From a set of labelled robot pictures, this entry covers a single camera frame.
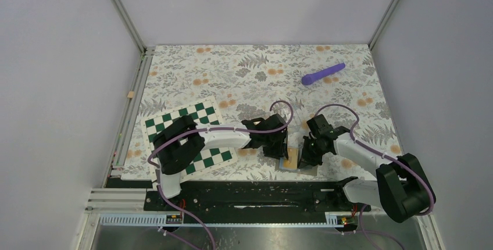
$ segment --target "green and white checkered board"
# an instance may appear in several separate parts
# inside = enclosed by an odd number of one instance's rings
[[[191,115],[197,124],[219,125],[224,123],[214,97],[207,97],[178,108],[144,117],[141,120],[141,126],[148,155],[154,150],[152,144],[154,137],[184,115]],[[212,148],[201,151],[192,163],[181,172],[181,182],[198,178],[205,173],[233,164],[237,160],[238,157],[234,148]],[[149,167],[151,179],[154,181],[156,180],[156,170],[153,166],[149,165]]]

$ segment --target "gray leaf print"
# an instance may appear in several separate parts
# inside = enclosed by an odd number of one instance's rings
[[[353,100],[353,96],[351,95],[350,90],[344,90],[340,88],[334,89],[334,93],[332,93],[332,101],[334,102],[343,101],[346,105],[350,105],[351,100]]]
[[[375,104],[375,108],[380,111],[380,117],[384,119],[390,119],[390,109],[384,102],[378,102]]]
[[[216,93],[210,90],[203,89],[200,94],[200,98],[205,98],[209,96],[216,96]]]
[[[253,49],[260,49],[261,51],[264,51],[266,49],[268,49],[269,47],[266,46],[266,45],[254,45],[253,46]]]
[[[286,78],[294,81],[301,81],[301,78],[304,76],[302,72],[299,70],[294,70],[286,74]]]
[[[149,116],[149,115],[154,114],[156,112],[160,112],[164,109],[166,109],[166,105],[162,99],[159,99],[159,101],[157,101],[155,99],[151,99],[151,101],[143,100],[140,103],[139,115]]]
[[[373,60],[371,59],[370,56],[365,56],[365,58],[363,59],[363,65],[366,65],[366,66],[373,66]]]
[[[375,125],[374,127],[367,126],[362,134],[363,140],[372,144],[379,144],[379,146],[382,146],[382,144],[387,145],[388,140],[395,136],[394,129],[387,125],[385,127],[380,125]]]
[[[298,68],[306,68],[306,67],[310,67],[310,64],[307,64],[307,63],[303,63],[303,62],[294,62],[294,63],[289,63],[289,65],[291,67],[298,67]]]
[[[267,76],[264,72],[257,72],[255,74],[255,79],[257,79],[258,81],[265,81],[267,79]]]
[[[240,112],[238,114],[238,119],[240,120],[251,120],[257,118],[264,114],[264,111],[257,109],[257,107],[241,103],[236,107],[236,111]]]
[[[243,59],[241,59],[241,62],[238,63],[238,66],[240,67],[247,67],[247,68],[259,68],[262,64],[266,64],[269,60],[267,59],[267,56],[261,56],[254,54],[252,55],[247,55]]]
[[[236,73],[235,73],[235,75],[237,75],[238,77],[244,77],[248,73],[250,73],[250,70],[248,70],[247,68],[242,68],[240,70],[237,70]]]
[[[253,173],[250,173],[250,176],[247,176],[246,178],[247,180],[255,180],[255,181],[259,181],[261,180],[260,177],[258,176],[254,176]]]
[[[363,86],[363,84],[361,82],[358,82],[358,81],[342,81],[341,85],[349,86],[349,87],[361,87],[361,86]]]
[[[267,86],[286,86],[288,84],[291,84],[291,83],[287,80],[278,80],[278,81],[274,81],[272,83],[268,83]]]
[[[372,76],[373,73],[375,73],[375,67],[373,67],[373,66],[366,67],[363,70],[363,74],[367,74],[368,76]]]

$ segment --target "patterned table surface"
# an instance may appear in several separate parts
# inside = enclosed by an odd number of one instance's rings
[[[346,68],[312,85],[301,77],[346,63]],[[272,102],[283,99],[295,109],[288,128],[290,146],[308,134],[306,121],[323,105],[342,103],[360,116],[355,133],[384,151],[400,153],[387,103],[367,45],[203,45],[158,46],[152,59],[137,121],[123,168],[124,180],[150,179],[140,126],[142,117],[214,96],[226,123],[268,116]],[[274,110],[284,116],[286,106]],[[333,126],[349,127],[345,109],[322,112]],[[340,180],[373,176],[350,160],[324,155],[317,176],[279,172],[262,151],[240,149],[238,162],[205,174],[201,180]]]

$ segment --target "purple cable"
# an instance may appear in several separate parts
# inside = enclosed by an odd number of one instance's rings
[[[361,232],[365,235],[366,239],[368,241],[370,241],[370,243],[373,245],[373,247],[377,248],[378,250],[382,250],[382,248],[380,248],[373,240],[371,240],[371,238],[368,236],[368,233],[367,231],[365,230],[365,227],[363,226],[363,211],[365,211],[365,208],[367,207],[368,205],[365,204],[363,205],[363,207],[359,210],[359,226],[361,227]]]
[[[430,206],[428,207],[428,209],[427,209],[427,210],[425,210],[424,212],[418,213],[417,215],[418,215],[418,216],[424,216],[424,215],[428,215],[428,214],[430,214],[430,213],[431,213],[431,211],[433,210],[433,207],[435,206],[435,202],[434,202],[434,199],[433,199],[433,193],[431,193],[431,190],[430,190],[430,188],[428,187],[428,184],[426,184],[426,183],[424,182],[424,180],[423,180],[420,176],[418,176],[418,175],[417,175],[417,174],[416,174],[416,173],[415,173],[412,169],[410,169],[409,167],[407,167],[406,165],[404,165],[403,163],[401,163],[399,160],[397,160],[397,159],[395,159],[395,158],[393,158],[393,157],[390,157],[390,156],[388,156],[387,154],[384,154],[383,152],[380,152],[380,151],[378,151],[378,150],[374,149],[373,147],[370,147],[370,146],[368,146],[368,145],[366,145],[366,144],[364,144],[364,143],[362,143],[362,142],[358,141],[358,140],[355,138],[355,136],[354,136],[354,128],[356,127],[356,125],[357,125],[357,124],[358,124],[358,122],[359,122],[359,116],[358,116],[358,114],[357,114],[354,110],[352,110],[349,106],[341,105],[340,103],[330,103],[330,104],[328,104],[328,105],[325,105],[325,106],[321,107],[321,108],[317,111],[317,113],[315,113],[315,116],[317,116],[321,110],[323,110],[324,108],[327,108],[327,107],[329,107],[329,106],[340,106],[340,107],[345,108],[345,109],[347,109],[348,111],[352,112],[352,113],[353,113],[353,115],[355,115],[355,116],[356,116],[356,122],[354,122],[354,124],[351,126],[351,129],[350,129],[350,131],[349,131],[349,135],[351,136],[351,139],[352,139],[355,143],[357,143],[358,145],[360,145],[361,147],[363,147],[364,149],[366,149],[366,150],[370,151],[370,152],[371,152],[371,153],[373,153],[373,154],[376,154],[376,155],[378,155],[378,156],[382,156],[383,158],[385,158],[385,159],[387,159],[387,160],[390,160],[390,161],[392,161],[392,162],[394,162],[394,163],[398,164],[400,167],[402,167],[404,170],[406,170],[409,174],[411,174],[411,175],[412,175],[412,176],[413,176],[413,177],[414,177],[414,178],[415,178],[415,179],[416,179],[416,180],[417,180],[417,181],[418,181],[418,182],[419,182],[419,183],[420,183],[420,184],[424,187],[424,189],[426,190],[426,193],[428,194],[428,197],[430,198]]]
[[[395,238],[393,235],[391,234],[387,234],[387,233],[384,233],[383,231],[366,231],[368,234],[376,234],[376,235],[381,235],[383,237],[387,237],[387,238],[390,238],[391,240],[395,241],[397,244],[399,244],[399,246],[403,249],[403,250],[406,250],[406,248],[404,247],[404,245],[397,240],[397,238]],[[342,235],[342,233],[338,232],[338,231],[323,231],[323,233],[326,233],[326,234],[339,234],[339,235]],[[362,234],[363,231],[361,230],[358,230],[358,231],[348,231],[346,233],[344,233],[344,235],[348,235],[348,234]]]
[[[172,202],[170,202],[170,200],[168,200],[168,198],[165,197],[165,193],[163,193],[163,190],[161,189],[161,185],[158,185],[158,191],[159,191],[159,195],[161,195],[161,198],[163,198],[165,200],[165,202],[169,206],[171,206],[172,208],[174,208],[176,210],[179,210],[179,211],[181,211],[183,213],[186,213],[186,214],[190,215],[190,217],[192,217],[193,219],[195,219],[195,221],[199,222],[199,224],[202,225],[202,227],[205,229],[205,231],[209,235],[210,241],[212,242],[212,249],[213,250],[216,250],[216,241],[214,240],[214,237],[212,236],[212,233],[210,232],[210,229],[207,228],[207,226],[202,222],[202,220],[200,220],[199,217],[195,216],[190,211],[186,211],[185,209],[183,209],[183,208],[181,208],[181,207],[179,207],[177,205],[174,205]],[[190,242],[186,241],[184,238],[181,238],[181,237],[179,237],[179,236],[177,236],[175,234],[172,235],[172,236],[178,238],[179,240],[183,241],[184,243],[188,244],[189,246],[195,247],[195,246],[193,246],[193,244],[191,244]]]
[[[179,240],[179,241],[181,241],[181,242],[183,242],[183,243],[187,244],[187,245],[188,245],[188,246],[190,246],[191,248],[194,248],[195,250],[201,250],[201,249],[200,249],[200,248],[198,248],[197,246],[195,246],[195,245],[191,244],[191,243],[190,243],[188,240],[186,240],[185,238],[183,238],[183,237],[181,237],[181,236],[178,236],[178,235],[176,235],[176,234],[173,234],[173,233],[172,233],[172,232],[170,232],[170,231],[165,231],[165,230],[163,230],[163,231],[164,231],[164,234],[165,234],[165,235],[169,234],[170,236],[172,236],[172,237],[176,238],[177,240]]]
[[[233,128],[233,127],[215,127],[215,128],[210,128],[209,131],[239,131],[239,132],[247,132],[247,133],[254,133],[254,134],[269,134],[269,133],[274,133],[274,132],[278,132],[278,131],[282,131],[283,129],[287,128],[288,125],[291,123],[292,119],[293,119],[293,115],[294,115],[294,110],[291,106],[290,103],[286,102],[286,101],[283,101],[283,100],[279,100],[279,101],[275,101],[272,103],[272,105],[270,105],[270,109],[269,111],[272,111],[272,107],[277,104],[277,103],[285,103],[286,105],[288,105],[288,107],[290,108],[290,111],[291,111],[291,116],[290,116],[290,119],[286,122],[286,124],[282,125],[281,127],[277,128],[277,129],[274,129],[274,130],[265,130],[265,131],[259,131],[259,130],[248,130],[248,129],[240,129],[240,128]],[[191,135],[191,134],[194,134],[194,133],[200,133],[200,132],[206,132],[207,129],[203,128],[203,129],[196,129],[196,130],[190,130],[188,132],[184,132],[180,135],[177,135],[176,137],[170,139],[169,141],[165,142],[164,144],[162,144],[161,146],[159,146],[158,148],[154,149],[154,151],[152,151],[152,153],[149,155],[149,157],[147,158],[147,162],[157,168],[159,168],[159,165],[155,162],[152,161],[152,159],[156,156],[156,154],[163,150],[164,148],[166,148],[167,146],[169,146],[170,144],[174,143],[175,141],[181,139],[181,138],[184,138],[188,135]]]

